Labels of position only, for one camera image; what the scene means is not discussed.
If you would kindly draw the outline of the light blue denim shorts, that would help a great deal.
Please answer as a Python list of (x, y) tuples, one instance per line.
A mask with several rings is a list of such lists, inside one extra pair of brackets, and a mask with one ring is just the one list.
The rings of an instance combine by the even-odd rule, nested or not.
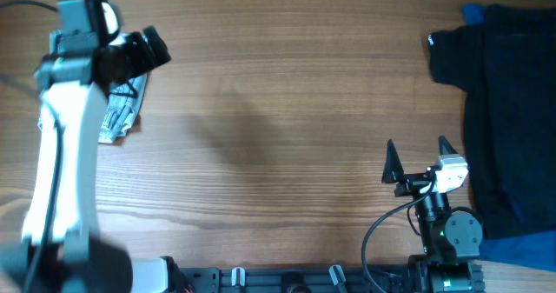
[[(123, 45), (126, 37), (130, 37), (130, 33), (120, 32), (109, 45)], [(60, 51), (61, 38), (60, 30), (50, 32), (50, 54)], [(113, 143), (118, 137), (127, 135), (139, 115), (148, 78), (149, 75), (143, 73), (131, 78), (125, 84), (110, 85), (108, 106), (101, 125), (99, 143)]]

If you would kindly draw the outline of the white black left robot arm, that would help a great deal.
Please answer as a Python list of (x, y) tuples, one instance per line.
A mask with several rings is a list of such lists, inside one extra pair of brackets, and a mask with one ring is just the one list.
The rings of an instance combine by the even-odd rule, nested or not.
[(109, 93), (170, 59), (153, 27), (116, 38), (109, 0), (59, 0), (57, 49), (36, 69), (42, 136), (36, 186), (22, 241), (1, 255), (24, 292), (170, 292), (164, 258), (134, 261), (104, 241), (96, 210), (96, 159)]

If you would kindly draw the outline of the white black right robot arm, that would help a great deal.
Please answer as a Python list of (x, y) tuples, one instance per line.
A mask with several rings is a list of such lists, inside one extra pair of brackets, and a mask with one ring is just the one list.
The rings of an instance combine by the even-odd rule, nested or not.
[(440, 154), (422, 173), (406, 173), (393, 141), (387, 142), (383, 183), (394, 183), (394, 195), (410, 196), (419, 225), (422, 255), (408, 258), (402, 273), (402, 292), (469, 292), (486, 288), (482, 268), (473, 263), (480, 255), (483, 224), (469, 208), (453, 208), (447, 194), (462, 187), (466, 159), (444, 136)]

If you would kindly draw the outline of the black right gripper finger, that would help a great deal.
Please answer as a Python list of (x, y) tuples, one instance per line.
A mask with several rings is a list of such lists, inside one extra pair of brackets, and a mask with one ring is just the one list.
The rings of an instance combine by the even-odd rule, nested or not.
[(389, 139), (387, 141), (386, 161), (381, 181), (383, 183), (397, 183), (404, 175), (405, 171), (402, 167), (397, 149), (395, 148), (394, 141)]
[(438, 137), (439, 153), (441, 156), (456, 155), (457, 150), (449, 143), (445, 136)]

